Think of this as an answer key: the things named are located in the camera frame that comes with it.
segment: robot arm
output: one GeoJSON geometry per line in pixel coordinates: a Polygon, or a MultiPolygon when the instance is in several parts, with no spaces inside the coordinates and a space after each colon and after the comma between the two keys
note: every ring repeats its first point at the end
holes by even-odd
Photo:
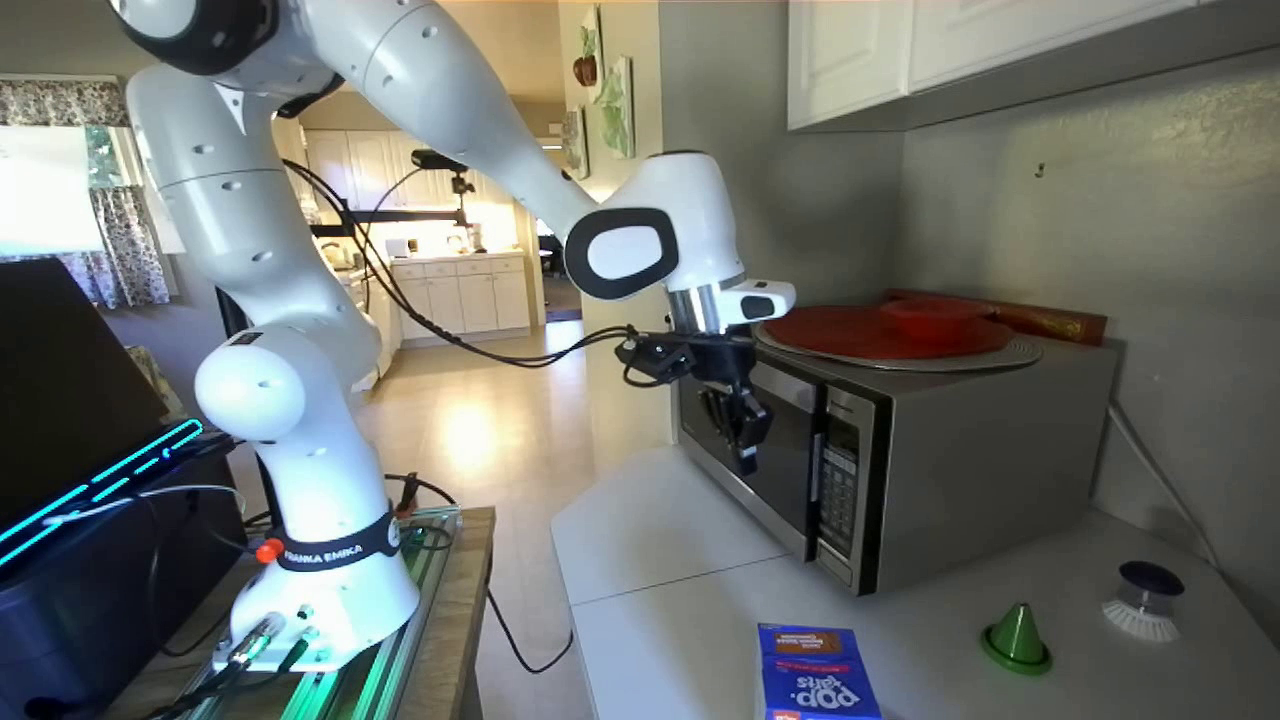
{"type": "Polygon", "coordinates": [[[232,639],[270,630],[258,669],[338,669],[417,611],[396,556],[376,454],[349,387],[376,335],[313,250],[270,154],[270,112],[344,78],[406,138],[483,174],[569,250],[570,281],[603,299],[667,286],[677,327],[624,348],[747,399],[743,324],[783,316],[787,286],[743,281],[721,167],[656,155],[596,210],[513,112],[472,39],[432,0],[112,0],[159,56],[129,86],[152,180],[194,267],[254,324],[194,372],[210,423],[250,441],[270,472],[285,556],[232,610],[232,639]]]}

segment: picture frame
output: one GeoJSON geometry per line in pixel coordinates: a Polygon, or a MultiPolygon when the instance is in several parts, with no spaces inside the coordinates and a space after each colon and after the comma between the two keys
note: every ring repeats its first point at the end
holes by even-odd
{"type": "Polygon", "coordinates": [[[590,176],[586,108],[569,108],[559,132],[565,132],[569,176],[586,180],[590,176]]]}
{"type": "Polygon", "coordinates": [[[603,71],[601,117],[603,117],[603,147],[621,159],[636,155],[636,90],[630,90],[630,56],[621,56],[603,71]]]}
{"type": "Polygon", "coordinates": [[[580,22],[580,54],[570,56],[570,82],[586,91],[586,99],[603,90],[603,30],[601,8],[586,8],[580,22]]]}

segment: computer screen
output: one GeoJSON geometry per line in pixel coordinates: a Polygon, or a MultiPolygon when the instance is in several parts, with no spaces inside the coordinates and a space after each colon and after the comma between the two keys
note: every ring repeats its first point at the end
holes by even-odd
{"type": "Polygon", "coordinates": [[[0,534],[146,445],[164,405],[59,261],[0,264],[0,534]]]}

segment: white wall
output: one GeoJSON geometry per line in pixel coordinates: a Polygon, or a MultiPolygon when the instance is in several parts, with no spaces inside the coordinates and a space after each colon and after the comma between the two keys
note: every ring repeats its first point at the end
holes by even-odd
{"type": "Polygon", "coordinates": [[[866,299],[886,286],[901,224],[901,138],[787,132],[787,5],[664,5],[664,145],[722,166],[752,277],[798,305],[866,299]]]}
{"type": "MultiPolygon", "coordinates": [[[[636,96],[636,159],[664,147],[658,127],[658,44],[656,44],[656,0],[559,0],[559,71],[565,71],[565,108],[584,108],[586,117],[586,159],[590,176],[580,180],[596,201],[608,201],[630,174],[636,159],[610,155],[603,147],[603,112],[590,106],[586,90],[570,82],[570,61],[580,56],[580,24],[584,12],[601,8],[601,31],[603,31],[603,64],[630,56],[630,96],[636,96]]],[[[647,287],[628,299],[590,299],[584,296],[584,324],[636,324],[640,332],[658,332],[667,316],[664,287],[647,287]]],[[[590,423],[590,464],[608,469],[621,455],[651,445],[671,445],[671,397],[667,387],[628,387],[621,379],[621,363],[610,358],[610,343],[601,343],[586,351],[586,416],[601,416],[590,423]],[[615,435],[621,423],[608,423],[608,416],[636,416],[630,435],[615,435]]]]}
{"type": "MultiPolygon", "coordinates": [[[[1111,316],[1116,405],[1280,638],[1280,56],[908,132],[901,281],[1111,316]]],[[[1111,435],[1100,506],[1186,536],[1111,435]]]]}
{"type": "Polygon", "coordinates": [[[181,299],[164,309],[107,312],[103,320],[119,335],[119,343],[142,343],[189,413],[194,405],[194,370],[225,341],[225,320],[210,296],[210,286],[190,267],[190,255],[177,251],[172,277],[181,286],[181,299]]]}

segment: kitchen counter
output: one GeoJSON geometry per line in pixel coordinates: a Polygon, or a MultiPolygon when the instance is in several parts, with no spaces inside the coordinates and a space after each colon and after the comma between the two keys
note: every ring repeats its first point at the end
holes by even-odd
{"type": "MultiPolygon", "coordinates": [[[[417,312],[454,335],[530,327],[525,251],[410,255],[390,271],[417,312]]],[[[405,341],[435,341],[405,316],[405,341]]]]}
{"type": "Polygon", "coordinates": [[[952,575],[846,596],[787,559],[680,448],[658,448],[555,515],[555,556],[601,720],[761,717],[761,622],[851,630],[895,720],[1280,717],[1280,653],[1231,589],[1100,514],[952,575]],[[1180,639],[1143,643],[1100,616],[1122,559],[1158,559],[1186,584],[1180,639]],[[1051,649],[1046,676],[1003,672],[978,649],[1019,602],[1051,649]]]}

